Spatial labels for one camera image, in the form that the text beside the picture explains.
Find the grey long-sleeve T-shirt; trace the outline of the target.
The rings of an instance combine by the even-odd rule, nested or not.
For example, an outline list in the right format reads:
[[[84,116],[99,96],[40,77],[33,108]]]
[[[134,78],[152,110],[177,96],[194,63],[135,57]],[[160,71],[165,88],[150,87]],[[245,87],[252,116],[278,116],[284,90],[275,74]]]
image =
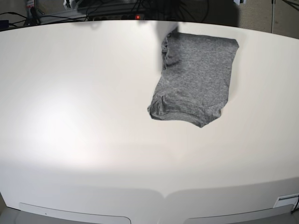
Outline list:
[[[170,32],[162,42],[162,71],[148,112],[200,128],[218,119],[228,102],[235,39]]]

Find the grey tripod pole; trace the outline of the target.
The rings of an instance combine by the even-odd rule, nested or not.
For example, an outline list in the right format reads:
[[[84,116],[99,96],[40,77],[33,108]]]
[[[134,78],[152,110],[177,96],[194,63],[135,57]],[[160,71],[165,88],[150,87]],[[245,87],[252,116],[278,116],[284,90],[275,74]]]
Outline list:
[[[275,24],[275,4],[276,4],[276,1],[272,0],[271,4],[272,4],[272,8],[271,8],[271,33],[273,34],[274,24]]]

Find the black power strip red light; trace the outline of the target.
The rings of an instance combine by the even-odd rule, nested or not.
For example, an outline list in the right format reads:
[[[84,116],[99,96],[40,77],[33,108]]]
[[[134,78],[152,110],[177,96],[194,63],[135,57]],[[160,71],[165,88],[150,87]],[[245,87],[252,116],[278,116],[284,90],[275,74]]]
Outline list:
[[[103,20],[143,20],[144,14],[111,14],[111,15],[96,15],[90,16],[89,21],[103,21]]]

